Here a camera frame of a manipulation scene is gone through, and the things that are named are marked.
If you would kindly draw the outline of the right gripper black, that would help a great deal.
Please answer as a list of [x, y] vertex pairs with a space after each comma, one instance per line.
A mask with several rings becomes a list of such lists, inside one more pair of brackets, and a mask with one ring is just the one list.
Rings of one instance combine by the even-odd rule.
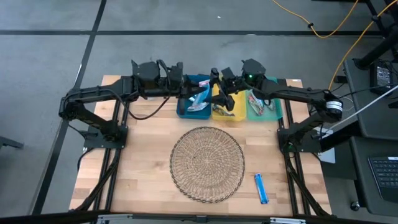
[[[231, 91], [233, 93], [244, 90], [263, 93], [261, 86], [265, 79], [266, 69], [264, 66], [253, 58], [242, 60], [242, 63], [240, 75], [234, 75], [229, 67], [220, 72], [217, 68], [212, 68], [210, 72], [210, 85], [232, 84]], [[224, 106], [228, 111], [232, 111], [235, 101], [232, 96], [226, 94], [223, 90], [219, 90], [218, 94], [213, 96], [213, 104]]]

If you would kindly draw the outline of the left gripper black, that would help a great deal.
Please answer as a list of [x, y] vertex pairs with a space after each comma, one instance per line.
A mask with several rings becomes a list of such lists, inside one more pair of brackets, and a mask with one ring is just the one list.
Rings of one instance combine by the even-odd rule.
[[183, 74], [182, 62], [177, 62], [176, 65], [168, 67], [164, 61], [158, 61], [158, 65], [162, 67], [166, 73], [167, 89], [170, 95], [179, 97], [179, 112], [186, 112], [185, 105], [188, 93], [201, 93], [204, 91], [204, 88], [197, 82], [191, 82], [188, 75]]

